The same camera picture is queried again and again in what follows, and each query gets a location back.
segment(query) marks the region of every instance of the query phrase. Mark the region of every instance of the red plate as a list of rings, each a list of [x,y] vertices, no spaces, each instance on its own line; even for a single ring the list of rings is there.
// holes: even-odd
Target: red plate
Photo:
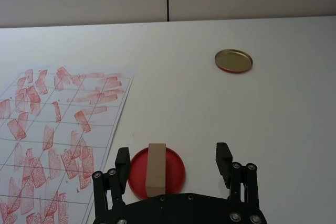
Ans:
[[[139,151],[131,161],[128,184],[140,199],[147,199],[146,170],[148,148]],[[180,156],[166,148],[166,194],[178,194],[185,182],[185,168]]]

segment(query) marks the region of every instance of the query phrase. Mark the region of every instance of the grid paper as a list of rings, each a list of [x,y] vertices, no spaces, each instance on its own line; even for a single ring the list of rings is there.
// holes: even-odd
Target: grid paper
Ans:
[[[28,69],[0,95],[0,223],[87,221],[133,74],[75,71]]]

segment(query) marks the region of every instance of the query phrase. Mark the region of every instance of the white table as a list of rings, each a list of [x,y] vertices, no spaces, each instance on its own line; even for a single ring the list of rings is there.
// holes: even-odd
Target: white table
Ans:
[[[225,141],[257,164],[268,223],[334,223],[335,42],[336,17],[0,29],[0,88],[31,63],[135,68],[105,171],[118,148],[163,142],[184,161],[183,192],[226,198]],[[250,54],[252,70],[219,70],[225,48]]]

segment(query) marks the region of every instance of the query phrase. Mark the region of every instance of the metal lid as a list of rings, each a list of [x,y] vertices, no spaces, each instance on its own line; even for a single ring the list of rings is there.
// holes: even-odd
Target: metal lid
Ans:
[[[245,52],[236,49],[225,49],[216,54],[215,63],[226,72],[244,73],[252,68],[253,60]]]

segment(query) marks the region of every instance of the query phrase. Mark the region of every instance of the screw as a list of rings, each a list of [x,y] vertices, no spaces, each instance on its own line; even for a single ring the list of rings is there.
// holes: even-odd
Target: screw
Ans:
[[[236,213],[236,212],[232,212],[230,214],[230,219],[234,222],[240,222],[241,221],[241,217],[240,214]]]
[[[95,177],[95,178],[99,178],[100,177],[100,173],[95,173],[93,176]]]
[[[254,164],[249,164],[247,166],[250,170],[255,170],[256,169],[256,166]]]
[[[125,219],[119,219],[117,224],[127,224],[127,221]]]
[[[240,163],[234,162],[233,167],[236,169],[240,168]]]
[[[110,175],[114,175],[114,174],[116,174],[116,173],[117,173],[116,169],[111,169],[111,170],[109,170],[109,174],[110,174]]]
[[[250,220],[254,224],[261,224],[261,218],[259,216],[257,216],[257,215],[251,215],[250,216]]]

